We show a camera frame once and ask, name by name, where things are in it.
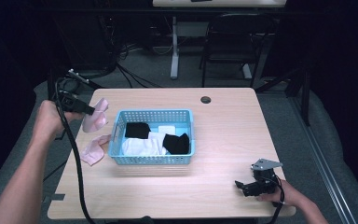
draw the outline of blue plastic basket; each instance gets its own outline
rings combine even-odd
[[[127,139],[124,135],[129,122],[145,122],[151,132],[158,132],[158,126],[171,125],[175,127],[176,135],[188,135],[190,150],[185,155],[151,155],[129,156],[123,155],[122,143]],[[117,164],[144,165],[144,164],[189,164],[195,152],[193,129],[193,114],[188,109],[160,109],[160,110],[121,110],[117,113],[112,137],[109,142],[108,155]]]

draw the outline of wooden table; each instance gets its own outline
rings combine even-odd
[[[211,98],[209,104],[201,97]],[[255,182],[251,164],[264,158],[278,161],[255,92],[232,89],[115,89],[97,90],[90,104],[105,98],[108,124],[95,133],[79,131],[82,150],[93,138],[110,134],[121,109],[188,108],[193,112],[196,152],[189,165],[117,165],[105,154],[93,166],[82,162],[85,199],[93,218],[209,218],[271,217],[271,203],[244,197],[234,180]],[[275,173],[284,178],[282,168]],[[84,218],[70,155],[48,216],[52,219]],[[284,206],[281,215],[291,216]]]

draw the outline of office chair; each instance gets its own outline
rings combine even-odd
[[[267,15],[226,13],[213,18],[208,24],[200,60],[202,87],[205,87],[207,62],[238,63],[240,69],[247,63],[254,64],[250,84],[253,87],[265,38],[274,29],[274,20]]]

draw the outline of white cloth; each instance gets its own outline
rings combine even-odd
[[[158,126],[158,132],[175,135],[176,129],[175,129],[175,126],[172,126],[172,125],[160,125],[160,126]]]
[[[149,133],[148,139],[128,138],[123,142],[121,150],[127,156],[165,155],[167,149],[162,146],[165,133]]]

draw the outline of finger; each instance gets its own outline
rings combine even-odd
[[[260,202],[273,202],[274,201],[274,195],[272,194],[262,194],[256,197],[256,199]]]
[[[68,122],[74,119],[83,119],[83,114],[80,113],[65,112],[65,116],[68,119]]]

